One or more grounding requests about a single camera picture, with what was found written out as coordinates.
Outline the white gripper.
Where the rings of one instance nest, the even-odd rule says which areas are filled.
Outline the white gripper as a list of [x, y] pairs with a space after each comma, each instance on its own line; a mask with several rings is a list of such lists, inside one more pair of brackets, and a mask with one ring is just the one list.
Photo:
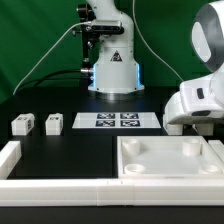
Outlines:
[[185, 81], [165, 106], [163, 124], [216, 123], [224, 118], [224, 105], [210, 88], [212, 75]]

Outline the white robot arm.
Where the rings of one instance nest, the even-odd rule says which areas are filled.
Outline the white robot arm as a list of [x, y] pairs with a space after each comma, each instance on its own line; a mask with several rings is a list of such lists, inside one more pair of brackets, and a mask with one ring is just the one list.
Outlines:
[[[127, 98], [144, 90], [139, 64], [134, 59], [134, 29], [137, 23], [119, 11], [114, 0], [86, 0], [85, 15], [92, 15], [83, 28], [89, 40], [100, 43], [98, 60], [90, 68], [88, 91], [109, 100]], [[220, 72], [185, 81], [165, 106], [163, 124], [182, 125], [215, 122], [224, 118]]]

